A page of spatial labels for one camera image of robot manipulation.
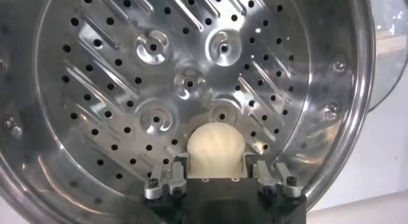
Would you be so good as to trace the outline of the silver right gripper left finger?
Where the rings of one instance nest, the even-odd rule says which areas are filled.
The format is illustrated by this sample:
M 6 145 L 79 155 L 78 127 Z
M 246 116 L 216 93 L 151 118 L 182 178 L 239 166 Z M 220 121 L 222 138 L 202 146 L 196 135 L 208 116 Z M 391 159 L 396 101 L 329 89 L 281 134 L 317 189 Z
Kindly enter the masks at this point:
M 143 196 L 146 200 L 159 200 L 165 195 L 174 198 L 182 197 L 187 191 L 188 175 L 188 153 L 174 157 L 168 167 L 163 164 L 156 164 L 153 167 L 151 177 L 144 185 Z

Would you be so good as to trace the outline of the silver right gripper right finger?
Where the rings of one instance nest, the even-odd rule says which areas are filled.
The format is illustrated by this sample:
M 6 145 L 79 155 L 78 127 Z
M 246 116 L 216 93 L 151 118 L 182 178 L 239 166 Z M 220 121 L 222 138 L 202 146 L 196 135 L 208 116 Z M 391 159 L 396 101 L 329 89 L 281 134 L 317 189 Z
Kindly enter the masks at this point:
M 278 191 L 289 198 L 300 198 L 302 187 L 285 163 L 268 164 L 251 153 L 242 156 L 242 168 L 246 178 L 255 179 L 261 193 L 276 194 Z

